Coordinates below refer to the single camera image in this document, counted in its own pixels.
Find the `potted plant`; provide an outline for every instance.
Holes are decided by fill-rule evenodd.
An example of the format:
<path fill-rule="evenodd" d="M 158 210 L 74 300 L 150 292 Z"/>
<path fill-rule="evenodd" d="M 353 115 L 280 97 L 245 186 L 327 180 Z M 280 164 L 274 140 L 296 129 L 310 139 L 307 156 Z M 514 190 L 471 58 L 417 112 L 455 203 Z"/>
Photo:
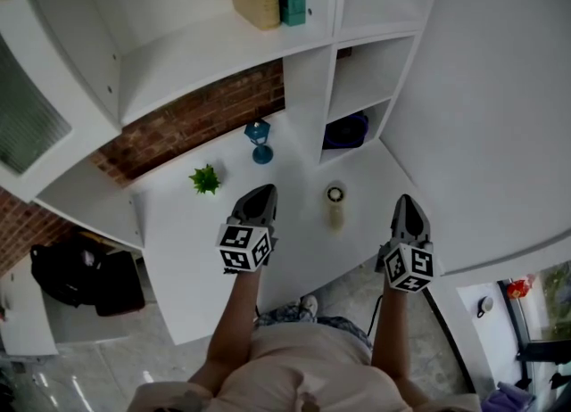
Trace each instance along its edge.
<path fill-rule="evenodd" d="M 205 194 L 206 192 L 216 193 L 216 189 L 220 187 L 220 181 L 218 176 L 214 172 L 214 168 L 211 165 L 206 165 L 202 169 L 194 169 L 196 171 L 192 176 L 194 188 L 198 194 Z"/>

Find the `fiducial marker cube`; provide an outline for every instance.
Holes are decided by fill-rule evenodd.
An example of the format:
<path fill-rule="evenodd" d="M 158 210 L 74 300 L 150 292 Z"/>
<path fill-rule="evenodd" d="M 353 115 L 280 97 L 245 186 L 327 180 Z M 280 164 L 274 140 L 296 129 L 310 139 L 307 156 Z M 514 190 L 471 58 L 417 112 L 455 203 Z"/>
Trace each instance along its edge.
<path fill-rule="evenodd" d="M 255 271 L 271 252 L 269 230 L 242 225 L 220 226 L 216 248 L 226 268 Z"/>
<path fill-rule="evenodd" d="M 434 279 L 434 255 L 400 243 L 385 256 L 389 285 L 401 292 L 417 293 Z"/>

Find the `brick wall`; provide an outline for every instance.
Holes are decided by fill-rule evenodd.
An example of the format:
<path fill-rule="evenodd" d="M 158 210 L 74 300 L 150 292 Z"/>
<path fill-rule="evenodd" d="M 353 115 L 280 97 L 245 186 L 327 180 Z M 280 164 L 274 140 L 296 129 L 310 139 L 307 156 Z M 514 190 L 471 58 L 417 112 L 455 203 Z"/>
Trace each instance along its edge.
<path fill-rule="evenodd" d="M 0 276 L 23 259 L 33 244 L 67 238 L 75 226 L 35 203 L 25 203 L 0 188 Z"/>
<path fill-rule="evenodd" d="M 264 63 L 202 87 L 123 129 L 91 155 L 119 184 L 181 153 L 286 106 L 282 61 Z"/>
<path fill-rule="evenodd" d="M 151 112 L 91 155 L 121 185 L 248 122 L 285 107 L 281 60 L 224 78 Z M 0 276 L 35 243 L 68 237 L 74 225 L 0 188 Z"/>

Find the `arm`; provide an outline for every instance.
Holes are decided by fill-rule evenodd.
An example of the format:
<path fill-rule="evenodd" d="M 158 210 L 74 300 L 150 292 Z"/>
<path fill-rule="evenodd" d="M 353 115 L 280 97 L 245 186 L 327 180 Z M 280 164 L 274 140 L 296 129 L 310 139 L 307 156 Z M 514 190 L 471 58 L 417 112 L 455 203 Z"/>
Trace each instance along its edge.
<path fill-rule="evenodd" d="M 407 293 L 392 289 L 385 277 L 371 366 L 387 373 L 396 383 L 402 398 L 414 408 L 429 398 L 409 380 L 409 358 Z"/>
<path fill-rule="evenodd" d="M 188 382 L 216 395 L 226 378 L 248 361 L 262 268 L 236 275 L 228 304 L 212 335 L 206 361 Z"/>

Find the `blue lantern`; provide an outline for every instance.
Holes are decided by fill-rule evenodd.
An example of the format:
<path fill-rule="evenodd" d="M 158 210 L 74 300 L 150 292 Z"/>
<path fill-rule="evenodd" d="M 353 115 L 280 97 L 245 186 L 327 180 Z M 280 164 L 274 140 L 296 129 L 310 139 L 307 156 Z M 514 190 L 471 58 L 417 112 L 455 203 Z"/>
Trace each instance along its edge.
<path fill-rule="evenodd" d="M 271 148 L 266 145 L 268 142 L 269 123 L 262 119 L 256 120 L 246 125 L 244 133 L 250 138 L 253 144 L 256 144 L 256 148 L 252 152 L 253 160 L 260 165 L 271 161 L 274 157 L 274 153 Z"/>

